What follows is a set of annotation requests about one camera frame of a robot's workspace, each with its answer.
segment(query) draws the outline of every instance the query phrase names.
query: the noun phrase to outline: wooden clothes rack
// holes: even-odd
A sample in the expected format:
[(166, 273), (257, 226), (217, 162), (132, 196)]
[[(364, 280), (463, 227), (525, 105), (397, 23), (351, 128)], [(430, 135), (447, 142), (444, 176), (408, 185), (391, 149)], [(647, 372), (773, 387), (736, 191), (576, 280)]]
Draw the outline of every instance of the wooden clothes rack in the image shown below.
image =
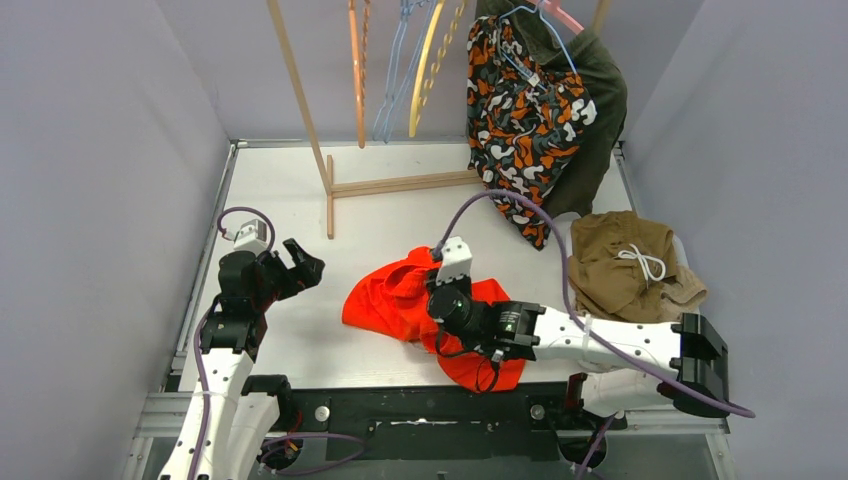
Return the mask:
[[(283, 54), (283, 60), (286, 63), (286, 69), (289, 72), (294, 94), (297, 99), (297, 106), (300, 110), (300, 115), (303, 118), (303, 125), (306, 127), (306, 132), (309, 135), (309, 144), (312, 147), (312, 154), (315, 157), (315, 163), (318, 166), (318, 173), (321, 175), (321, 183), (324, 186), (324, 192), (327, 195), (327, 238), (332, 239), (335, 236), (335, 214), (334, 202), (338, 198), (358, 197), (362, 195), (375, 195), (380, 193), (403, 192), (408, 190), (422, 190), (427, 188), (453, 187), (457, 185), (478, 184), (480, 178), (473, 170), (463, 170), (459, 172), (433, 173), (429, 175), (413, 175), (408, 177), (386, 178), (381, 180), (368, 180), (364, 182), (348, 182), (336, 183), (333, 178), (333, 156), (327, 155), (326, 163), (324, 163), (324, 155), (321, 153), (321, 145), (318, 143), (318, 136), (315, 133), (315, 125), (312, 123), (312, 115), (309, 113), (309, 104), (306, 102), (306, 95), (303, 92), (303, 83), (300, 80), (300, 74), (297, 70), (297, 62), (294, 58), (289, 36), (286, 31), (285, 23), (283, 22), (283, 14), (280, 11), (278, 0), (266, 0), (268, 11), (271, 14), (271, 21), (274, 23), (274, 30), (277, 33), (277, 39), (280, 42), (280, 51)], [(598, 0), (598, 5), (595, 10), (595, 17), (592, 20), (592, 27), (600, 30), (606, 13), (609, 9), (611, 0)]]

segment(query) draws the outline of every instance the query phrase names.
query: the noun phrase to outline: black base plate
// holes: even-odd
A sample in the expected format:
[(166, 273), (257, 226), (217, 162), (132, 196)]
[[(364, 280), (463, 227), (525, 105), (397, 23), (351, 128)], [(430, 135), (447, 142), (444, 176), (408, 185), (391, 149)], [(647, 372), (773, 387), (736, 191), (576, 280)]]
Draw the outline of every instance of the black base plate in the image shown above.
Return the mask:
[[(522, 384), (510, 392), (475, 394), (461, 387), (295, 390), (303, 412), (300, 431), (343, 433), (367, 439), (362, 460), (459, 460), (523, 456), (560, 459), (552, 430), (593, 430), (600, 420), (562, 408), (566, 383)], [(545, 406), (547, 418), (530, 418), (530, 406)], [(319, 406), (326, 422), (315, 419)], [(624, 428), (618, 421), (611, 429)], [(355, 452), (356, 445), (331, 441), (327, 460)]]

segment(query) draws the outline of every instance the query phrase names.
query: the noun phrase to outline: white drawstring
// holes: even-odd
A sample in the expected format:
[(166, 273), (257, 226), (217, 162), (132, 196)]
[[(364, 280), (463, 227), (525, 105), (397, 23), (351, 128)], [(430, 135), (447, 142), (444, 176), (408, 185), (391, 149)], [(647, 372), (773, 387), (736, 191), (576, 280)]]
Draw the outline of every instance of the white drawstring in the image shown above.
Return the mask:
[[(642, 252), (639, 251), (639, 248), (632, 243), (630, 246), (633, 248), (633, 252), (630, 250), (622, 250), (618, 252), (618, 256), (616, 258), (620, 258), (622, 260), (636, 260), (639, 262), (639, 266), (642, 267), (642, 275), (645, 276), (645, 283), (651, 283), (651, 280), (655, 282), (660, 282), (665, 278), (665, 262), (660, 260), (657, 257), (652, 257), (650, 255), (642, 255)], [(651, 271), (651, 266), (648, 264), (648, 261), (652, 261), (654, 263), (658, 263), (660, 265), (660, 274), (654, 275), (654, 272)]]

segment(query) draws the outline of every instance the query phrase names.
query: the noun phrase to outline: orange and black patterned shirt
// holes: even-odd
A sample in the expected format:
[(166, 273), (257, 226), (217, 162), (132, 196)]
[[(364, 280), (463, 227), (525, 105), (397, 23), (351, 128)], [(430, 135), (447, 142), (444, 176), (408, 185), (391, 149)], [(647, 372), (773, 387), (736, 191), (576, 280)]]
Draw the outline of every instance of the orange and black patterned shirt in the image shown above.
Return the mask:
[[(541, 206), (595, 114), (580, 76), (543, 70), (509, 19), (474, 22), (468, 36), (468, 168), (486, 188), (505, 188)], [(541, 218), (514, 200), (494, 203), (534, 247), (545, 246), (550, 229)]]

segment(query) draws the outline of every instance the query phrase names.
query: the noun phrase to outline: red shirt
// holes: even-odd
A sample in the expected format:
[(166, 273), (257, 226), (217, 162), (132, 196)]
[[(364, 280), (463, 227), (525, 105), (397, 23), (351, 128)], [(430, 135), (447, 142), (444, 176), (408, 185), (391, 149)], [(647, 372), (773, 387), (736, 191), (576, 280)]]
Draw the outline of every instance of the red shirt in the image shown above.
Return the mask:
[[(427, 315), (429, 292), (424, 285), (427, 271), (438, 268), (430, 258), (428, 247), (418, 247), (399, 261), (380, 268), (353, 287), (342, 309), (342, 322), (389, 335), (404, 342), (420, 341), (436, 353), (436, 322)], [(471, 297), (486, 303), (509, 300), (497, 281), (483, 280), (471, 285)], [(462, 348), (459, 339), (444, 333), (439, 349), (443, 354)], [(479, 392), (477, 385), (487, 388), (494, 377), (489, 361), (477, 353), (455, 358), (437, 356), (439, 366), (453, 381)], [(512, 390), (518, 385), (524, 360), (509, 360), (500, 367), (498, 383), (492, 391)]]

